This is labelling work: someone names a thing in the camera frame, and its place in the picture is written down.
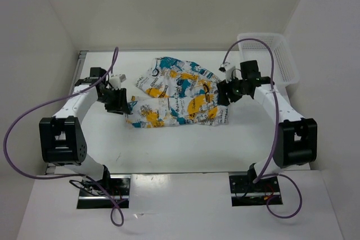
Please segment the patterned white teal yellow shorts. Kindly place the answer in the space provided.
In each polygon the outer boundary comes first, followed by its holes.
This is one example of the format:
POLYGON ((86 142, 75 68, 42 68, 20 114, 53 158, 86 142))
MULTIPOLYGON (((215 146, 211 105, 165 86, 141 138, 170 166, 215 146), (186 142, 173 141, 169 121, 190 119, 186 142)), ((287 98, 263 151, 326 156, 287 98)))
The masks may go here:
POLYGON ((125 121, 134 128, 228 124, 228 108, 218 104, 219 78, 192 61, 158 57, 135 86, 125 121))

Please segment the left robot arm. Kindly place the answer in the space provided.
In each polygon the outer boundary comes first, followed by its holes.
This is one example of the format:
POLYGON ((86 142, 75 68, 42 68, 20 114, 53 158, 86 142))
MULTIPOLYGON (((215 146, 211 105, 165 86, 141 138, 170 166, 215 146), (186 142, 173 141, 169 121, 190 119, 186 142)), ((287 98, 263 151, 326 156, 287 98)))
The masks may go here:
POLYGON ((81 123, 95 102, 103 103, 109 113, 129 114, 127 90, 121 87, 125 80, 124 74, 114 75, 103 68, 92 67, 89 77, 75 83, 64 106, 39 122, 43 160, 91 177, 92 188, 101 195, 112 189, 110 172, 87 153, 81 123))

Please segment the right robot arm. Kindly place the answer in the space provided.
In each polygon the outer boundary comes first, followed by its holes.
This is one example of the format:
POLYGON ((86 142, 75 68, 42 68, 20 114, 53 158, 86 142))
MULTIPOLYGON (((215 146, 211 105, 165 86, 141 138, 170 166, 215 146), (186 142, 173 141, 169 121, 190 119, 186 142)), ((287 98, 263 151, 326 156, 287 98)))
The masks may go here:
POLYGON ((298 113, 278 92, 272 76, 262 76, 256 60, 240 64, 241 78, 235 65, 225 62, 220 71, 226 76, 217 84, 218 103, 228 106, 249 96, 274 122, 274 139, 268 158, 250 165, 246 178, 252 191, 261 190, 266 178, 294 165, 304 165, 317 158, 317 122, 298 113))

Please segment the white plastic basket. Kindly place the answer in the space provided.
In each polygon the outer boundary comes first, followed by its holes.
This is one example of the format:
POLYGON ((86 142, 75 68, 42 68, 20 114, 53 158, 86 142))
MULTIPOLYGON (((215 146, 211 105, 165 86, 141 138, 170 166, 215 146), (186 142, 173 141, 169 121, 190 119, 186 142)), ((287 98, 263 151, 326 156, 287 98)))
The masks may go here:
POLYGON ((299 82, 290 47, 286 38, 278 33, 241 33, 237 39, 247 38, 238 44, 240 61, 256 60, 262 76, 270 76, 274 68, 273 80, 278 87, 299 82))

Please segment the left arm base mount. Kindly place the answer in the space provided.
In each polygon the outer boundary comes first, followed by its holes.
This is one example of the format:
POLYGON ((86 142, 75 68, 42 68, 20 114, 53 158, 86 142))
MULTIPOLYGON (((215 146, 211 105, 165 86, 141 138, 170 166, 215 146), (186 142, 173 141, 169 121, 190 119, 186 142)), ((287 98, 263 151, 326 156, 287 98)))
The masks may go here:
MULTIPOLYGON (((69 183, 79 189, 77 209, 111 209, 112 202, 103 191, 89 180, 69 180, 69 183)), ((111 175, 110 188, 107 192, 121 209, 129 208, 131 175, 111 175)))

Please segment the aluminium table edge rail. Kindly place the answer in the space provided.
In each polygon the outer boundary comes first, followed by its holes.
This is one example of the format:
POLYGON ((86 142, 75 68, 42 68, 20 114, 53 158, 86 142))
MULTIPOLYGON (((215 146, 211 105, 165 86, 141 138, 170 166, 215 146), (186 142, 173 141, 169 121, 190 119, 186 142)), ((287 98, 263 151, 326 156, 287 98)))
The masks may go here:
POLYGON ((88 84, 82 83, 80 72, 87 51, 80 51, 73 77, 72 92, 64 98, 65 104, 51 117, 39 123, 42 158, 55 166, 63 166, 75 174, 86 173, 87 143, 81 123, 94 101, 95 93, 86 91, 88 84))

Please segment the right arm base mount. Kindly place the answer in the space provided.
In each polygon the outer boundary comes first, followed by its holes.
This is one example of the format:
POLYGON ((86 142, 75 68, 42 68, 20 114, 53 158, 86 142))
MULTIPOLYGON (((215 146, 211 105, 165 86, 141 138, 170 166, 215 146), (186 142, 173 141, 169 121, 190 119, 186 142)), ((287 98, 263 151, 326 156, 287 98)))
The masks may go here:
POLYGON ((246 172, 229 173, 232 207, 282 205, 280 186, 276 176, 250 184, 246 172))

